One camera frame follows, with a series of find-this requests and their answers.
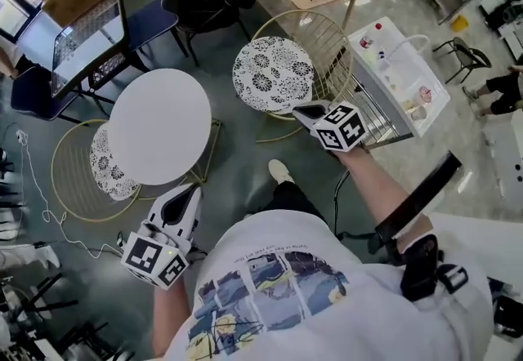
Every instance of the round white table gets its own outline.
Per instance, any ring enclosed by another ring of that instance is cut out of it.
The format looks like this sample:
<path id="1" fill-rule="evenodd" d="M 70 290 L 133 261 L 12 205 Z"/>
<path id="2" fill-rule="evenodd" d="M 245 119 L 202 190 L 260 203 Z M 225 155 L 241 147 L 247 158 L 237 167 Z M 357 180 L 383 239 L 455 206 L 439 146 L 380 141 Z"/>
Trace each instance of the round white table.
<path id="1" fill-rule="evenodd" d="M 131 82 L 117 99 L 109 148 L 126 177 L 166 184 L 196 164 L 211 124 L 211 105 L 198 81 L 180 70 L 156 69 Z"/>

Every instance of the cup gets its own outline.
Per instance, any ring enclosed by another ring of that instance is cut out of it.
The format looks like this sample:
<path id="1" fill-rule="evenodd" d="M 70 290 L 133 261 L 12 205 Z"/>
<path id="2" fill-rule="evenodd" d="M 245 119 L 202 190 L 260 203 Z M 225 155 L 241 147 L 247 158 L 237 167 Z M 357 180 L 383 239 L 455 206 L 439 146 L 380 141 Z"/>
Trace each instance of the cup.
<path id="1" fill-rule="evenodd" d="M 425 118 L 427 118 L 427 111 L 425 110 L 425 107 L 423 107 L 422 105 L 416 107 L 415 109 L 409 110 L 408 113 L 415 122 L 425 120 Z"/>

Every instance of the white cable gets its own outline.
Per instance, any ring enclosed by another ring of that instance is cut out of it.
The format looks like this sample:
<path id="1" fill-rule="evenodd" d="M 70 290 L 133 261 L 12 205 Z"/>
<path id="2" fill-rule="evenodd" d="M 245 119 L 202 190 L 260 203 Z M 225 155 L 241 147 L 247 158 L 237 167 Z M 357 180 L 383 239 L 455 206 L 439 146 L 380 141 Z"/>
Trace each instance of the white cable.
<path id="1" fill-rule="evenodd" d="M 24 133 L 21 130 L 16 131 L 16 135 L 17 135 L 18 141 L 20 142 L 21 147 L 22 147 L 22 151 L 21 151 L 22 159 L 21 159 L 21 165 L 20 165 L 21 171 L 22 171 L 21 172 L 22 173 L 22 197 L 24 197 L 24 195 L 23 195 L 23 188 L 24 188 L 23 187 L 23 185 L 24 185 L 23 184 L 23 182 L 24 182 L 23 169 L 24 169 L 24 149 L 25 149 L 25 151 L 27 152 L 27 157 L 29 159 L 29 167 L 31 169 L 31 175 L 33 176 L 34 184 L 36 185 L 36 188 L 40 192 L 40 196 L 42 197 L 42 200 L 46 203 L 46 209 L 42 212 L 43 221 L 45 221 L 46 223 L 50 223 L 51 216 L 52 216 L 55 219 L 56 223 L 58 223 L 58 225 L 60 226 L 60 230 L 62 231 L 62 234 L 64 235 L 65 240 L 72 244 L 79 243 L 80 245 L 82 245 L 85 248 L 85 250 L 89 253 L 89 255 L 96 260 L 98 258 L 100 258 L 101 254 L 104 251 L 104 247 L 108 247 L 108 248 L 112 249 L 113 251 L 115 251 L 117 254 L 119 254 L 121 256 L 122 253 L 118 249 L 113 248 L 112 246 L 108 245 L 107 243 L 104 243 L 101 246 L 100 251 L 98 252 L 98 255 L 95 256 L 95 254 L 93 254 L 91 251 L 89 251 L 89 248 L 81 240 L 70 240 L 67 237 L 67 235 L 65 234 L 65 231 L 64 231 L 64 221 L 67 218 L 67 212 L 64 212 L 64 214 L 62 214 L 61 219 L 58 220 L 58 217 L 56 217 L 55 214 L 51 210 L 49 210 L 49 202 L 43 195 L 43 192 L 40 189 L 38 182 L 36 181 L 36 176 L 34 175 L 34 169 L 33 169 L 33 162 L 31 161 L 31 154 L 29 153 L 29 135 L 27 135 L 26 133 Z"/>

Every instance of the white shoe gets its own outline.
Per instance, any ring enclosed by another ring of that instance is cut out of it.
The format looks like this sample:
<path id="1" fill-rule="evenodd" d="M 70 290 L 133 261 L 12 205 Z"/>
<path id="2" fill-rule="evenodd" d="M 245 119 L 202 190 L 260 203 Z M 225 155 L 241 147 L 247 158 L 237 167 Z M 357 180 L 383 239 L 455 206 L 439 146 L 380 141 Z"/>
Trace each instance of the white shoe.
<path id="1" fill-rule="evenodd" d="M 475 101 L 478 98 L 480 98 L 477 95 L 477 92 L 474 90 L 469 90 L 466 87 L 462 87 L 462 90 L 463 90 L 463 94 L 465 94 L 470 101 Z"/>
<path id="2" fill-rule="evenodd" d="M 269 172 L 278 184 L 285 181 L 294 183 L 287 167 L 278 159 L 271 159 L 269 162 Z"/>
<path id="3" fill-rule="evenodd" d="M 52 250 L 52 247 L 41 247 L 39 250 L 39 261 L 42 263 L 43 267 L 48 270 L 49 262 L 51 262 L 56 268 L 61 267 L 60 260 L 55 252 Z"/>

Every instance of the black shorts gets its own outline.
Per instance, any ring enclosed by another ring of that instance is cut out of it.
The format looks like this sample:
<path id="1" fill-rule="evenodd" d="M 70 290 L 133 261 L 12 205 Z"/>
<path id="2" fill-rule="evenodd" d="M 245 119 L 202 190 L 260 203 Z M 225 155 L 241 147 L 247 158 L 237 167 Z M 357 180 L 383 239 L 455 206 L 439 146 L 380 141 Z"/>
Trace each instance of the black shorts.
<path id="1" fill-rule="evenodd" d="M 513 72 L 509 75 L 489 79 L 487 87 L 490 92 L 501 92 L 503 95 L 490 105 L 493 114 L 511 113 L 516 109 L 516 102 L 521 100 L 519 84 L 519 72 Z"/>

